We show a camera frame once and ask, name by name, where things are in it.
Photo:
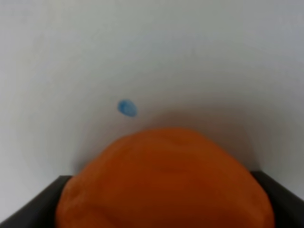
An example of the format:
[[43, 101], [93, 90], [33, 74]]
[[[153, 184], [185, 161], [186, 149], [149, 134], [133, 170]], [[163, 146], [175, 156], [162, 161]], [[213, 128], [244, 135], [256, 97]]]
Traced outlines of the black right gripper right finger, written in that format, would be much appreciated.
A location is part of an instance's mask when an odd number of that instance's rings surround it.
[[304, 228], [304, 201], [262, 171], [252, 176], [267, 193], [275, 216], [276, 228]]

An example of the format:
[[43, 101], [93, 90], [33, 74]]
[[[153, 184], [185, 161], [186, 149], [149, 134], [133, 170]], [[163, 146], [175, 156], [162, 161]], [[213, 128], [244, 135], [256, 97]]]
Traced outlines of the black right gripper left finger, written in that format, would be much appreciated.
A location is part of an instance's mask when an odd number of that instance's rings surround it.
[[55, 211], [71, 176], [59, 176], [25, 206], [1, 222], [1, 228], [54, 228]]

